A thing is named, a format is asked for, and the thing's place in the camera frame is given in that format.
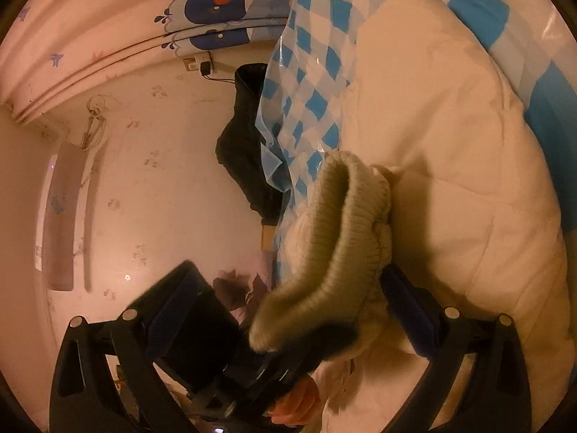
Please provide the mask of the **person's left hand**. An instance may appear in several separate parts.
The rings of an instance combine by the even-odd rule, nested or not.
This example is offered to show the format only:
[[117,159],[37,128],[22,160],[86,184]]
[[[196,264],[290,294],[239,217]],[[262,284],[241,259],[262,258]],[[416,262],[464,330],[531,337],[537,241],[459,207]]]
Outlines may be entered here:
[[302,426],[317,415],[321,406],[316,381],[310,375],[305,375],[295,383],[290,392],[268,408],[266,415],[277,425]]

